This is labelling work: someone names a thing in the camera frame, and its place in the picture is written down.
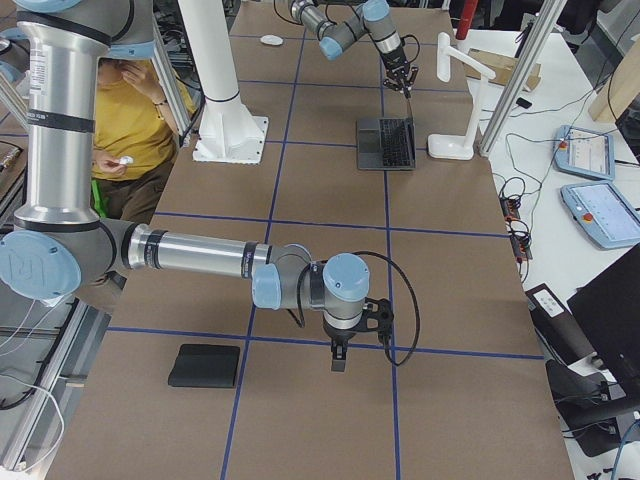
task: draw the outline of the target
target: cardboard box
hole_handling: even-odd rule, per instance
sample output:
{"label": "cardboard box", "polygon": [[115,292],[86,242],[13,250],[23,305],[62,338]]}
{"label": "cardboard box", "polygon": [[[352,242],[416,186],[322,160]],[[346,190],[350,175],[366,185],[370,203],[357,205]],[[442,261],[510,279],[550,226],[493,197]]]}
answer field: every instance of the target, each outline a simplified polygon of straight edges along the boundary
{"label": "cardboard box", "polygon": [[[472,48],[469,50],[469,56],[478,60],[483,65],[486,65],[491,70],[496,72],[496,78],[490,80],[491,83],[497,83],[498,85],[506,85],[511,74],[516,66],[517,59],[513,57],[507,57],[505,55],[498,55],[497,53],[485,52],[483,50],[476,50]],[[467,64],[464,65],[465,72],[468,77],[480,78],[478,72]],[[531,74],[527,79],[527,87],[529,90],[535,89],[540,83],[540,64],[536,63],[531,70]]]}

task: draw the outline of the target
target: black pad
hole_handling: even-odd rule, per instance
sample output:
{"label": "black pad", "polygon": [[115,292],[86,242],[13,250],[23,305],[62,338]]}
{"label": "black pad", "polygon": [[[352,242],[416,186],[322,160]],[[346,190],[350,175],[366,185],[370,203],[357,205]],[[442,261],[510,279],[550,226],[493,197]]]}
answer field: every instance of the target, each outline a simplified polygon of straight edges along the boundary
{"label": "black pad", "polygon": [[240,347],[184,344],[168,383],[172,387],[233,388]]}

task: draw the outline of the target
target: person's hand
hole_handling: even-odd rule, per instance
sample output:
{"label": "person's hand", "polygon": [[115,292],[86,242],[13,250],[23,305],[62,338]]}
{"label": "person's hand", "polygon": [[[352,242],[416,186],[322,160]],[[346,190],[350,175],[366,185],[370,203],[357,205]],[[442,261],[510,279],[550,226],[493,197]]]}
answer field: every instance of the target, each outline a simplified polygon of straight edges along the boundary
{"label": "person's hand", "polygon": [[93,150],[93,161],[101,172],[121,177],[127,171],[126,165],[120,165],[116,157],[105,150]]}
{"label": "person's hand", "polygon": [[122,78],[153,103],[161,103],[166,99],[164,91],[153,73],[144,65],[122,60],[118,64]]}

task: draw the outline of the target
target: laptop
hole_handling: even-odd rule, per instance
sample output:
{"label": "laptop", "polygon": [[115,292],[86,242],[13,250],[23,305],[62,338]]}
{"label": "laptop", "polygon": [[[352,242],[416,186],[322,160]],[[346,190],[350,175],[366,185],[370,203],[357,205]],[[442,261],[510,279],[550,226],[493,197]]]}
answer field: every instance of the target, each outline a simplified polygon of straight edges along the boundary
{"label": "laptop", "polygon": [[413,118],[363,118],[357,123],[359,170],[414,170]]}

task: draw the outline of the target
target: table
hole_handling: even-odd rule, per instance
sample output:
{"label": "table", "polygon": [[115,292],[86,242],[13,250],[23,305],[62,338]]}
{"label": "table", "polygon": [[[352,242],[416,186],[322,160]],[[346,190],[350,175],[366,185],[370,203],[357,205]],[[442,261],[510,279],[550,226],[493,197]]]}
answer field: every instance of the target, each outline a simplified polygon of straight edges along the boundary
{"label": "table", "polygon": [[[443,127],[462,134],[471,109],[462,67],[449,84],[435,80],[447,14],[393,11],[422,44],[421,140],[415,171],[383,173],[355,167],[356,119],[404,115],[403,99],[381,88],[372,46],[327,64],[271,8],[243,3],[231,35],[243,101],[271,119],[262,162],[201,164],[183,151],[152,226],[301,243],[315,258],[391,255],[422,307],[419,349],[391,368],[360,335],[347,371],[331,373],[319,315],[299,330],[284,312],[253,308],[242,280],[132,272],[47,478],[572,478],[490,164],[424,148]],[[284,45],[261,46],[267,33]],[[386,265],[369,265],[370,296],[394,303],[402,356],[409,296]],[[168,387],[183,343],[240,346],[237,387]]]}
{"label": "table", "polygon": [[[516,36],[517,32],[472,30],[460,48],[464,51],[477,48],[503,55],[513,55],[517,48]],[[636,159],[614,124],[597,123],[591,120],[587,110],[596,94],[592,92],[591,84],[560,34],[551,34],[538,63],[542,65],[542,81],[533,92],[522,94],[524,98],[533,102],[533,106],[529,109],[531,112],[558,109],[571,101],[583,96],[584,98],[559,111],[534,115],[517,116],[524,110],[515,109],[512,113],[513,117],[507,122],[498,143],[490,153],[489,160],[494,172],[507,178],[523,177],[529,192],[537,188],[535,181],[514,169],[514,163],[507,151],[507,135],[509,135],[508,142],[515,166],[537,179],[547,175],[537,207],[534,206],[535,196],[530,196],[525,197],[520,208],[523,220],[530,226],[533,223],[531,246],[533,259],[529,262],[528,275],[523,286],[527,290],[546,283],[566,304],[566,300],[575,293],[577,288],[588,283],[628,249],[603,250],[596,247],[575,223],[561,200],[560,187],[588,180],[562,173],[553,167],[549,169],[553,152],[550,142],[531,143],[510,134],[518,134],[534,140],[553,139],[561,125],[575,122],[575,126],[590,130],[614,130],[612,134],[616,160],[636,163]],[[473,93],[477,91],[477,83],[475,80],[469,80]],[[488,90],[484,108],[493,110],[503,87],[490,85]],[[486,124],[487,122],[481,122],[481,129]],[[640,206],[640,188],[638,188],[640,187],[640,168],[618,164],[615,174],[614,184],[617,188],[632,205]],[[498,189],[502,183],[501,179],[496,178]],[[517,190],[519,185],[515,184],[512,187]],[[590,367],[585,360],[574,365],[573,368],[582,374],[593,372],[593,367]],[[573,440],[567,441],[567,449],[576,478],[585,478],[593,472],[601,472],[605,467],[610,468],[615,457],[615,451],[613,451],[595,458],[587,458]],[[640,459],[640,445],[634,443],[626,446],[621,462],[622,469],[619,470],[620,476],[632,478],[639,476],[638,459]]]}

